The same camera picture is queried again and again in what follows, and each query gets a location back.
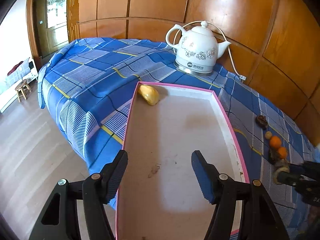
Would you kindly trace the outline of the yellow pear fruit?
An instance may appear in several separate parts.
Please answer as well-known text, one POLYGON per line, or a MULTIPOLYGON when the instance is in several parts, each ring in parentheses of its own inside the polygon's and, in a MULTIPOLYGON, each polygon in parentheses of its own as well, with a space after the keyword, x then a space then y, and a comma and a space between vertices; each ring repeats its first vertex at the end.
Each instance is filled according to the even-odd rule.
POLYGON ((140 85, 138 93, 150 106, 154 106, 159 101, 158 91, 150 85, 140 85))

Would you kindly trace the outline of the orange fruit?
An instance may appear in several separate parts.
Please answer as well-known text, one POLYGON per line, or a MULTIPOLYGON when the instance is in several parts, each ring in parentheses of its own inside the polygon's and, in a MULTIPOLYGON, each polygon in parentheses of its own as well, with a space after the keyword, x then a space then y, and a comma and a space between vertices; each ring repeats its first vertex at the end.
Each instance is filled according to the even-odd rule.
POLYGON ((269 146, 274 150, 278 150, 281 147, 281 139, 278 136, 273 135, 269 139, 269 146))
POLYGON ((277 154, 279 159, 286 159, 287 158, 287 149, 285 147, 280 147, 277 149, 277 154))

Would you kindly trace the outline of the small wooden stool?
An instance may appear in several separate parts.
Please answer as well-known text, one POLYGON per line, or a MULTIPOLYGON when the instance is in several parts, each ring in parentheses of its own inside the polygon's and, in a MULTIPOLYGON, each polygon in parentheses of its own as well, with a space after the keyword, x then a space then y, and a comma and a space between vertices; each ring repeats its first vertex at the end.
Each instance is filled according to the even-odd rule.
POLYGON ((24 98, 24 100, 27 100, 27 95, 32 92, 31 87, 27 83, 27 80, 22 80, 15 87, 15 91, 16 91, 17 99, 19 102, 21 102, 21 97, 24 98))

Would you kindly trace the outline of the orange fruit near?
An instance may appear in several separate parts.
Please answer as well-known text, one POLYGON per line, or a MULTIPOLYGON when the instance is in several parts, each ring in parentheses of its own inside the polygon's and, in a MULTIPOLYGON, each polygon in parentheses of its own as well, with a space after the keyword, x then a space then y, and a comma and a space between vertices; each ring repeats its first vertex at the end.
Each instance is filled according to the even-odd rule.
POLYGON ((285 147, 280 147, 277 149, 277 154, 279 159, 286 159, 287 158, 287 149, 285 147))

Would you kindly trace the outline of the orange fruit far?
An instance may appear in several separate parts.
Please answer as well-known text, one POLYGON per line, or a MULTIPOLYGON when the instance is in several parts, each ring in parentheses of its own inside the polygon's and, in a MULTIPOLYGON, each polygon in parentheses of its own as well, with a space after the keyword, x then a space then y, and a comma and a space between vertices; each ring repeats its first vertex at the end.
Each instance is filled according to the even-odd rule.
POLYGON ((269 139, 269 146, 274 150, 278 150, 281 147, 281 139, 278 136, 273 135, 269 139))

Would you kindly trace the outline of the blue plaid tablecloth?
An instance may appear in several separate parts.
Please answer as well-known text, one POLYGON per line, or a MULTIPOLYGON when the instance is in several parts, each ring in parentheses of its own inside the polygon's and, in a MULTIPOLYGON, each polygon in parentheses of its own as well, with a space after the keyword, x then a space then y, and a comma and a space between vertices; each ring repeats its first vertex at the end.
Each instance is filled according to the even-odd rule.
POLYGON ((302 201, 292 187, 276 185, 264 131, 255 118, 264 115, 268 130, 280 137, 288 161, 319 162, 319 149, 289 116, 268 98, 216 64, 212 75, 196 77, 174 66, 164 42, 83 38, 62 48, 39 72, 39 106, 47 108, 65 139, 90 173, 111 162, 123 144, 130 103, 139 81, 173 83, 215 92, 239 142, 248 175, 261 179, 291 239, 302 239, 319 209, 302 201))

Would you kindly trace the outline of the dark brown fruit far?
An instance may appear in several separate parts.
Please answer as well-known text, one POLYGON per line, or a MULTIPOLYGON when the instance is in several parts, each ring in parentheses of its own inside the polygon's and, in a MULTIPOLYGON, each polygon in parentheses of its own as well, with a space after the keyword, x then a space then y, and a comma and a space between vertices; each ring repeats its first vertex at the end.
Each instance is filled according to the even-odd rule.
POLYGON ((268 121, 266 116, 264 115, 259 115, 255 118, 255 122, 257 125, 262 128, 263 130, 266 130, 268 128, 268 121))

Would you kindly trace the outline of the white sofa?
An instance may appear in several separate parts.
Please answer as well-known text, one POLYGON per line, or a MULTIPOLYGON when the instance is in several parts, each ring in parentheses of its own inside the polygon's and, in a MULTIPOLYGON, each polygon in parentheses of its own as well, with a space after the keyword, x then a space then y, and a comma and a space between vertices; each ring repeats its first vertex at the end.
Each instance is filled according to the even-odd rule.
POLYGON ((37 80, 38 71, 31 58, 24 60, 9 76, 1 81, 1 113, 3 113, 16 99, 15 87, 23 80, 27 84, 37 80))

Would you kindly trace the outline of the wooden door with glass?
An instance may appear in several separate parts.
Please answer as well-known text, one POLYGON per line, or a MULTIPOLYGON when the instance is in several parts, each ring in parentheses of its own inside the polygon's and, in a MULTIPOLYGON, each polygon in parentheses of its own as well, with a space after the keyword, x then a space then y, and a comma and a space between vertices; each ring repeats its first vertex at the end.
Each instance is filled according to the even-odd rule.
POLYGON ((33 0, 35 38, 45 58, 68 44, 67 0, 33 0))

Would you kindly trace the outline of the white ceramic electric kettle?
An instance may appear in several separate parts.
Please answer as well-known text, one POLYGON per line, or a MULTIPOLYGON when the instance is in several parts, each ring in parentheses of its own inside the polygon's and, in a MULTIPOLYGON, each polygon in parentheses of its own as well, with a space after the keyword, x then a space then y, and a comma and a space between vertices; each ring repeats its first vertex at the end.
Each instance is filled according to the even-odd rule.
POLYGON ((176 24, 166 33, 165 41, 168 46, 176 50, 175 66, 188 74, 210 75, 219 59, 231 44, 225 40, 217 42, 210 23, 199 21, 199 26, 190 30, 176 24), (173 31, 180 31, 181 38, 177 44, 170 42, 173 31))

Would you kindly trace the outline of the small yellow fruit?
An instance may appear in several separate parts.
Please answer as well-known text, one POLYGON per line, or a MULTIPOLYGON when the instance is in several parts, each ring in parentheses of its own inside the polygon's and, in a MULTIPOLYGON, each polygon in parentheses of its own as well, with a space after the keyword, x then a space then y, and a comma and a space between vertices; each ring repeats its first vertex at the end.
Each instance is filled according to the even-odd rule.
POLYGON ((270 131, 267 131, 267 132, 265 133, 265 139, 266 139, 266 140, 270 140, 271 137, 272 137, 272 133, 271 133, 270 131))

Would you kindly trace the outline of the dark brown fruit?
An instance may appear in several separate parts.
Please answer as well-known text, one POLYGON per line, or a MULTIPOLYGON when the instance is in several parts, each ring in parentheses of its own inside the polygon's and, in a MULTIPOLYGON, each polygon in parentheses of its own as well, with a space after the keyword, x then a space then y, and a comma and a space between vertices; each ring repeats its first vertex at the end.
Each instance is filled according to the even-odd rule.
POLYGON ((257 125, 262 128, 263 130, 266 130, 268 128, 268 121, 266 116, 264 115, 259 115, 255 118, 255 122, 257 125))
POLYGON ((271 165, 274 165, 278 161, 280 161, 279 153, 277 150, 274 150, 272 148, 269 148, 268 150, 268 161, 271 165))

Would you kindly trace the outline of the dark brown fruit near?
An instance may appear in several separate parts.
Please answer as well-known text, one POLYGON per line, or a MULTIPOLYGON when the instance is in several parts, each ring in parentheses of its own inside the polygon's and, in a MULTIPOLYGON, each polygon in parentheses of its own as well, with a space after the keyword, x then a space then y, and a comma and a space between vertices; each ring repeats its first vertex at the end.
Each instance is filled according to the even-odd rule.
POLYGON ((269 148, 268 150, 268 161, 271 165, 274 165, 278 161, 280 161, 279 153, 277 150, 274 150, 272 148, 269 148))

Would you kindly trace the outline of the pink rimmed white tray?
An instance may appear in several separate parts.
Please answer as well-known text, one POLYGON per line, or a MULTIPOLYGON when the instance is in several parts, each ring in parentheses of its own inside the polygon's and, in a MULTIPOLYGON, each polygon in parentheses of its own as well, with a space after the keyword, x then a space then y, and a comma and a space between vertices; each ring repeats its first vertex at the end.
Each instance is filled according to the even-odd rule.
POLYGON ((153 83, 159 102, 132 98, 123 148, 128 164, 117 194, 117 239, 204 239, 215 207, 191 165, 199 150, 236 181, 249 176, 239 143, 211 90, 153 83))

